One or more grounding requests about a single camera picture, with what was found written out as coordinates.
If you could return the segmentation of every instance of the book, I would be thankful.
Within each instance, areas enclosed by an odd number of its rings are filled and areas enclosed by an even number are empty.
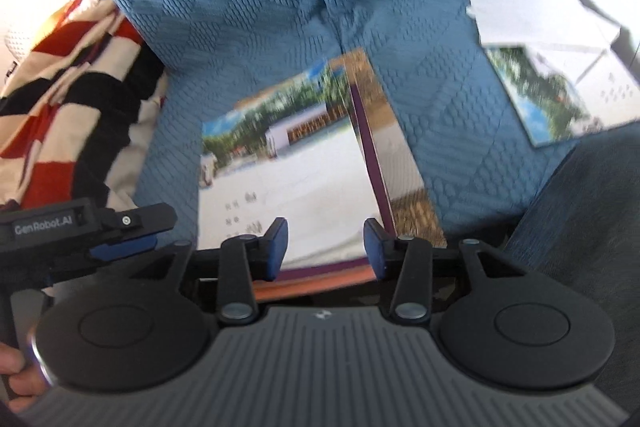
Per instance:
[[[238,233],[259,234],[276,216],[289,220],[280,276],[254,285],[260,300],[372,280],[362,243],[366,217],[390,233],[446,243],[398,120],[361,50],[204,123],[199,182],[199,248],[215,248]],[[339,201],[347,203],[344,210]]]
[[[567,76],[535,47],[486,54],[535,147],[640,119],[640,87],[611,50],[579,76]]]

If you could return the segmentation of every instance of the red and black striped blanket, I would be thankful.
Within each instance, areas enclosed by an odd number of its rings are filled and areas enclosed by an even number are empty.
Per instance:
[[[92,197],[126,210],[167,86],[164,65],[112,0],[66,20],[0,95],[0,204]]]

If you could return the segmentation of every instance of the tree in photo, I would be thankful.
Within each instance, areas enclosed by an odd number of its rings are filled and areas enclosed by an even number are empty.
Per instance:
[[[328,107],[337,104],[349,107],[350,100],[344,70],[334,73],[325,65],[318,76],[294,82],[249,109],[231,131],[205,136],[203,152],[214,154],[220,168],[229,165],[235,155],[266,157],[265,135],[276,122],[322,102]]]
[[[488,50],[488,57],[520,97],[542,110],[548,122],[549,134],[555,140],[572,137],[570,124],[587,114],[572,100],[564,76],[540,76],[531,66],[523,48]]]

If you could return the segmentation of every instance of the blue textured fabric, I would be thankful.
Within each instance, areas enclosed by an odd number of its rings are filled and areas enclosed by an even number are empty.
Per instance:
[[[526,209],[572,144],[535,150],[478,45],[468,0],[116,0],[172,68],[136,202],[196,232],[200,125],[316,60],[362,46],[446,233]]]

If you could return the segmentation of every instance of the finger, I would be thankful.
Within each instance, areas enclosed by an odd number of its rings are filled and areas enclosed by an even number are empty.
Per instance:
[[[20,411],[27,409],[27,407],[35,402],[36,399],[36,396],[21,396],[20,398],[14,398],[9,402],[9,410],[14,414],[18,414]]]
[[[9,385],[15,394],[39,396],[47,390],[47,381],[42,376],[39,365],[31,365],[17,375],[9,377]]]
[[[0,375],[13,375],[24,367],[24,356],[18,349],[0,343]]]

